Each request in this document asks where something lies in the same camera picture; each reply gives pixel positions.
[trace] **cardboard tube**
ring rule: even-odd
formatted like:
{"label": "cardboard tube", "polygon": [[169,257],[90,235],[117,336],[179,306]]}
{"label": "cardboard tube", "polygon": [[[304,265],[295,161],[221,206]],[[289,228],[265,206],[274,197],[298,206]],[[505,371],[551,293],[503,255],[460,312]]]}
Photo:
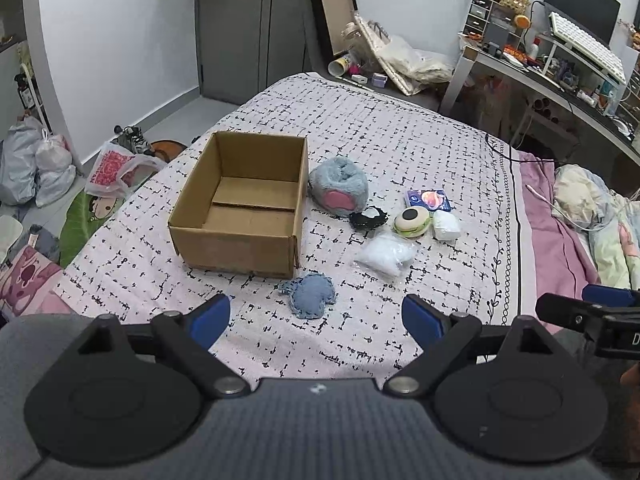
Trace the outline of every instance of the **cardboard tube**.
{"label": "cardboard tube", "polygon": [[344,56],[339,57],[338,59],[335,59],[331,63],[329,63],[327,70],[332,76],[340,77],[344,75],[345,72],[347,72],[352,62],[353,59],[351,59],[351,56],[349,54],[345,54]]}

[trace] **wicker basket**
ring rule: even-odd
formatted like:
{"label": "wicker basket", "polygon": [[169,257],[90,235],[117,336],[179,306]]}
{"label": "wicker basket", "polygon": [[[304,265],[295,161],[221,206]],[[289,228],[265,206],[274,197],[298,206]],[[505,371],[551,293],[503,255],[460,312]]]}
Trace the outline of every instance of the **wicker basket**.
{"label": "wicker basket", "polygon": [[523,14],[529,7],[529,0],[500,0],[500,4],[515,10],[518,14]]}

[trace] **white packet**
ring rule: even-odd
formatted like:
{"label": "white packet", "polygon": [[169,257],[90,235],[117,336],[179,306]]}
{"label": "white packet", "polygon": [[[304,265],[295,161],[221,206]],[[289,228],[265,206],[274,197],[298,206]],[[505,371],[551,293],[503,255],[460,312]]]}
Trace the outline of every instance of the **white packet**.
{"label": "white packet", "polygon": [[460,222],[452,213],[438,209],[433,213],[433,234],[436,240],[451,242],[460,238]]}
{"label": "white packet", "polygon": [[366,242],[354,261],[359,266],[396,278],[411,265],[416,252],[414,242],[384,231]]}

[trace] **pink purple package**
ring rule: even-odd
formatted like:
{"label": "pink purple package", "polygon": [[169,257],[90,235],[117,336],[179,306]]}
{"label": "pink purple package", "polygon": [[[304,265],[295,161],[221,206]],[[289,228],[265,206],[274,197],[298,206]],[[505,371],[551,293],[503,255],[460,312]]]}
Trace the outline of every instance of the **pink purple package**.
{"label": "pink purple package", "polygon": [[451,211],[451,204],[443,189],[409,189],[404,194],[404,203],[407,207],[422,206],[429,211]]}

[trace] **blue gripper pad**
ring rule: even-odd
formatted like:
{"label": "blue gripper pad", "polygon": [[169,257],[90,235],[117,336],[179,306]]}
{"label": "blue gripper pad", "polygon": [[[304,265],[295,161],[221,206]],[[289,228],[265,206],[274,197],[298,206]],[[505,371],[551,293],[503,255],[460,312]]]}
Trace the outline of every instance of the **blue gripper pad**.
{"label": "blue gripper pad", "polygon": [[402,300],[402,324],[422,350],[444,336],[442,320],[409,296]]}
{"label": "blue gripper pad", "polygon": [[587,285],[582,290],[582,300],[611,308],[634,306],[636,297],[626,288],[613,288],[604,285]]}
{"label": "blue gripper pad", "polygon": [[221,294],[209,301],[211,304],[205,302],[198,307],[198,312],[202,310],[202,314],[195,317],[189,327],[191,338],[207,350],[226,330],[231,317],[231,305],[228,297]]}

